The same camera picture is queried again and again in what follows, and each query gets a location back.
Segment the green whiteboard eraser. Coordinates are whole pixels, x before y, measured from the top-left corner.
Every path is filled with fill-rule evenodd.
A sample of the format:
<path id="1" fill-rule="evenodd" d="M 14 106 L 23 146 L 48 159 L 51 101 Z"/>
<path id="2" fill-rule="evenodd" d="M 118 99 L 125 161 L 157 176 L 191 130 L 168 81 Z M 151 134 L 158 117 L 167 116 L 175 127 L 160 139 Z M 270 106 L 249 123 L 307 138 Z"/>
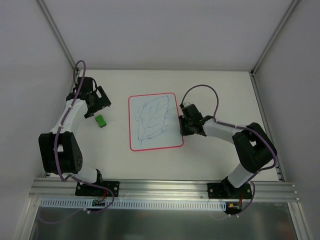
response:
<path id="1" fill-rule="evenodd" d="M 96 116 L 95 121 L 97 122 L 97 124 L 100 128 L 103 128 L 107 125 L 107 122 L 105 121 L 105 119 L 102 115 Z"/>

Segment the pink framed whiteboard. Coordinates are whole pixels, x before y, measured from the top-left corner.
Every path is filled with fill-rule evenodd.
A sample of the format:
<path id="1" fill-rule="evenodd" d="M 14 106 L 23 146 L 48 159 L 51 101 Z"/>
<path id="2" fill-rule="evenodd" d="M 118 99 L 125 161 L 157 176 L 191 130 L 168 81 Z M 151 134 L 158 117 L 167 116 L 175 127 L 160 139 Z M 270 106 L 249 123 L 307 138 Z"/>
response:
<path id="1" fill-rule="evenodd" d="M 133 152 L 179 148 L 184 144 L 173 92 L 130 96 L 128 122 Z"/>

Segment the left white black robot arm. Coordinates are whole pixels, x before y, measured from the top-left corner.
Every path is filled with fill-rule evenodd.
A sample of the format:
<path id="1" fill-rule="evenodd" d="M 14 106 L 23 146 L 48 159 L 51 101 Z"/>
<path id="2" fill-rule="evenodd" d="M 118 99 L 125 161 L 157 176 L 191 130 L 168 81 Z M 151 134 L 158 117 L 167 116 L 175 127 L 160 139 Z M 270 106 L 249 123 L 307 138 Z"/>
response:
<path id="1" fill-rule="evenodd" d="M 38 137 L 42 165 L 46 173 L 75 178 L 87 183 L 86 189 L 94 196 L 104 191 L 102 174 L 98 169 L 83 166 L 83 155 L 76 140 L 81 120 L 111 106 L 105 91 L 92 77 L 79 77 L 72 92 L 66 97 L 65 109 L 58 123 L 48 133 Z"/>

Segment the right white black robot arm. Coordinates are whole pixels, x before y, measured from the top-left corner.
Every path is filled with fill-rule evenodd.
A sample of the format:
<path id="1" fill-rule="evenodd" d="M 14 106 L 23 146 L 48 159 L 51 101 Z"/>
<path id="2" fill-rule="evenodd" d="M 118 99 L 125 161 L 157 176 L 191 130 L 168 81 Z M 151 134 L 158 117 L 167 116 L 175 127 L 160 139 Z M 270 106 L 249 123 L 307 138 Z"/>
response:
<path id="1" fill-rule="evenodd" d="M 248 185 L 259 172 L 273 168 L 278 161 L 277 150 L 262 127 L 253 122 L 238 126 L 202 116 L 194 104 L 179 105 L 180 134 L 213 137 L 234 145 L 239 164 L 216 187 L 208 189 L 210 198 L 237 198 L 242 188 Z"/>

